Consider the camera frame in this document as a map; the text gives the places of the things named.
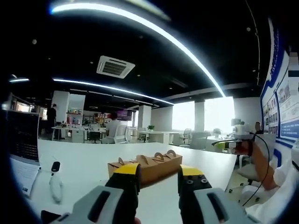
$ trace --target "black ceiling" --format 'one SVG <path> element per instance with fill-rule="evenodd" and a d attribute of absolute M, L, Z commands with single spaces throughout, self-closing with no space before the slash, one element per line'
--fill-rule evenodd
<path fill-rule="evenodd" d="M 8 78 L 15 74 L 30 79 L 30 82 L 10 85 L 15 95 L 45 105 L 49 103 L 46 99 L 51 98 L 54 90 L 86 90 L 133 100 L 84 93 L 90 105 L 97 103 L 129 108 L 140 105 L 134 101 L 136 99 L 152 103 L 153 106 L 167 104 L 98 87 L 59 84 L 53 82 L 52 78 L 109 85 L 161 99 L 214 87 L 184 52 L 137 22 L 90 10 L 49 13 L 51 7 L 69 2 L 42 4 L 41 1 L 29 1 L 14 6 L 13 13 L 7 18 L 11 26 L 6 75 Z M 138 14 L 171 33 L 206 66 L 220 86 L 249 84 L 246 89 L 226 90 L 226 95 L 259 96 L 269 65 L 270 39 L 268 14 L 261 12 L 256 3 L 249 1 L 260 40 L 259 85 L 257 37 L 245 1 L 201 1 L 200 5 L 193 1 L 175 1 L 171 4 L 152 1 L 171 18 L 170 21 L 126 1 L 97 2 Z M 124 79 L 97 74 L 98 61 L 102 55 L 133 63 L 135 67 Z M 201 101 L 217 96 L 220 96 L 218 92 L 211 92 L 192 96 L 192 99 Z M 190 100 L 190 97 L 169 101 L 176 103 L 187 99 Z"/>

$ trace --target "cardboard box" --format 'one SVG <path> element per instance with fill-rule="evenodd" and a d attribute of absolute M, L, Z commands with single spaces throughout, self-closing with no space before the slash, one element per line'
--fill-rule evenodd
<path fill-rule="evenodd" d="M 118 162 L 108 163 L 109 177 L 117 168 L 128 163 L 138 162 L 141 165 L 141 184 L 153 183 L 160 178 L 178 172 L 182 158 L 173 150 L 169 150 L 166 154 L 156 153 L 154 157 L 137 155 L 134 161 L 123 161 L 119 158 Z"/>

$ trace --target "ceiling vent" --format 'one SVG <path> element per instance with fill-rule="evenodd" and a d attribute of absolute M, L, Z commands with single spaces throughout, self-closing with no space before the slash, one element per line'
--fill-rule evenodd
<path fill-rule="evenodd" d="M 124 78 L 134 67 L 135 65 L 132 63 L 107 56 L 101 56 L 97 68 L 97 73 L 106 76 Z"/>

